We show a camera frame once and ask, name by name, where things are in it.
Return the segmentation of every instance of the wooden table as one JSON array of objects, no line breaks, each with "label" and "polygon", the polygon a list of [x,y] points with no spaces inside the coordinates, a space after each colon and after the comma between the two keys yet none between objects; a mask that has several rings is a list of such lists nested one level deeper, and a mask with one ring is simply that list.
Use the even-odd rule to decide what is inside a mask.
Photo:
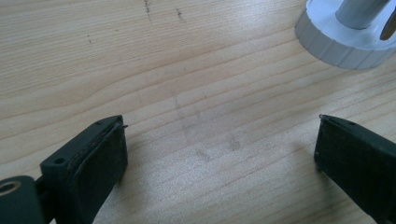
[{"label": "wooden table", "polygon": [[396,140],[396,57],[349,71],[294,34],[305,0],[3,0],[0,179],[122,114],[95,223],[374,223],[315,169],[319,114]]}]

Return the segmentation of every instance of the white cylinder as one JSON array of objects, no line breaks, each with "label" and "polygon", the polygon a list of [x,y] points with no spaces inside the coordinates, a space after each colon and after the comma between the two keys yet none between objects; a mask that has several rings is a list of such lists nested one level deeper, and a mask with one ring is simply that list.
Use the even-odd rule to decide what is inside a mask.
[{"label": "white cylinder", "polygon": [[313,56],[334,66],[367,69],[380,65],[396,50],[395,35],[386,41],[379,39],[395,3],[387,4],[368,28],[356,30],[336,19],[342,2],[308,0],[295,27],[300,43]]},{"label": "white cylinder", "polygon": [[344,0],[335,17],[352,29],[366,29],[390,0]]}]

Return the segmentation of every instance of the dark mark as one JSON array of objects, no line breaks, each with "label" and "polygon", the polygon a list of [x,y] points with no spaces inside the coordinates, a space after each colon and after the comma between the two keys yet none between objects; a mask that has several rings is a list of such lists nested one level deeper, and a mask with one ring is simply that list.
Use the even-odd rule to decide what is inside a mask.
[{"label": "dark mark", "polygon": [[150,17],[150,15],[149,15],[149,13],[150,13],[149,5],[150,5],[149,0],[145,0],[146,13],[148,14],[148,19],[149,19],[149,21],[151,21],[151,17]]},{"label": "dark mark", "polygon": [[236,151],[241,148],[241,143],[236,139],[235,136],[232,136],[230,139],[230,150]]},{"label": "dark mark", "polygon": [[185,118],[187,116],[185,116],[182,112],[182,106],[178,103],[177,95],[175,95],[173,92],[172,92],[172,95],[174,95],[174,99],[175,99],[177,116],[178,116],[179,120],[181,120],[181,130],[183,131],[183,135],[184,135],[184,138],[186,139],[187,144],[190,145],[191,144],[191,141],[189,138],[190,128],[189,128],[189,124],[186,123],[186,120],[185,120]]},{"label": "dark mark", "polygon": [[177,8],[177,9],[176,9],[176,12],[177,12],[177,16],[178,16],[178,18],[180,19],[180,21],[185,22],[184,19],[183,19],[183,17],[181,17],[181,14],[182,14],[182,13],[181,13],[180,9]]},{"label": "dark mark", "polygon": [[149,0],[145,0],[146,13],[149,14]]},{"label": "dark mark", "polygon": [[202,150],[197,150],[197,156],[202,158],[204,161],[210,161],[210,156],[204,153]]}]

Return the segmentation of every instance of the ridged edge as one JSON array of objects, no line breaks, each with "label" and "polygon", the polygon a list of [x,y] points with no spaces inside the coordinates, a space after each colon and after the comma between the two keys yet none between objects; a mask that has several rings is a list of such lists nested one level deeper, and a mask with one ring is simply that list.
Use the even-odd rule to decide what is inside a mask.
[{"label": "ridged edge", "polygon": [[305,9],[295,26],[301,45],[325,63],[345,69],[368,69],[379,66],[396,49],[356,49],[339,43],[323,34],[311,21]]}]

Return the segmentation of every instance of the clamp jaw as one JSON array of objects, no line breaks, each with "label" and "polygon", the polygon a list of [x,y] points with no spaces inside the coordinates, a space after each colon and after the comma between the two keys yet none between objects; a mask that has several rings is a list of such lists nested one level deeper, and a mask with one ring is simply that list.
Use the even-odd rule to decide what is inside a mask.
[{"label": "clamp jaw", "polygon": [[92,223],[128,164],[122,116],[96,121],[41,162],[0,181],[0,223]]},{"label": "clamp jaw", "polygon": [[377,223],[396,223],[396,144],[354,122],[320,118],[318,169]]}]

